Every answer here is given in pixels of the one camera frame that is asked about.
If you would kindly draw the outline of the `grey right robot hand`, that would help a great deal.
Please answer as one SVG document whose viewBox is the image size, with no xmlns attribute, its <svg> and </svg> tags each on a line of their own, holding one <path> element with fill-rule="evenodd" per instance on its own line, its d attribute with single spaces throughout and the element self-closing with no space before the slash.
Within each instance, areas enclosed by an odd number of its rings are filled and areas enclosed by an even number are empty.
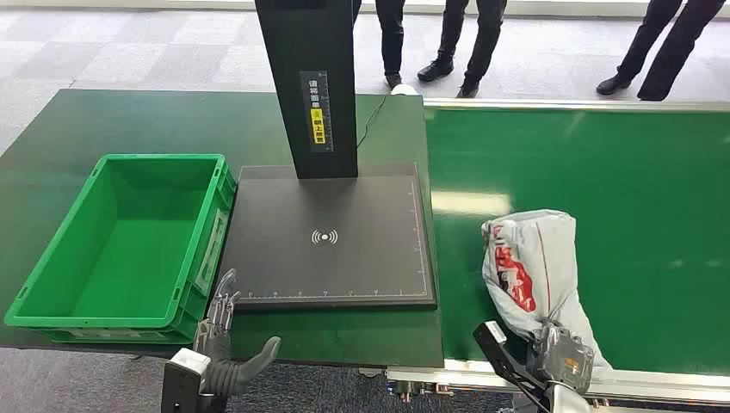
<svg viewBox="0 0 730 413">
<path fill-rule="evenodd" d="M 540 381 L 567 385 L 578 394 L 590 387 L 595 350 L 580 336 L 550 319 L 544 319 L 528 351 L 527 370 Z"/>
</svg>

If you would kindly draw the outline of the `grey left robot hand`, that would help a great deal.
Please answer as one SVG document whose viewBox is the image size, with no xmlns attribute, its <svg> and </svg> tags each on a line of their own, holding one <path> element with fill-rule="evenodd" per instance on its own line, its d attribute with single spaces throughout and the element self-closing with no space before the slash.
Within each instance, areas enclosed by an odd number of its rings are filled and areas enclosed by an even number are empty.
<svg viewBox="0 0 730 413">
<path fill-rule="evenodd" d="M 206 317 L 199 323 L 194 351 L 211 359 L 205 372 L 204 392 L 221 396 L 239 394 L 278 355 L 281 338 L 272 336 L 262 350 L 245 362 L 231 357 L 231 332 L 237 271 L 231 268 L 220 279 Z"/>
</svg>

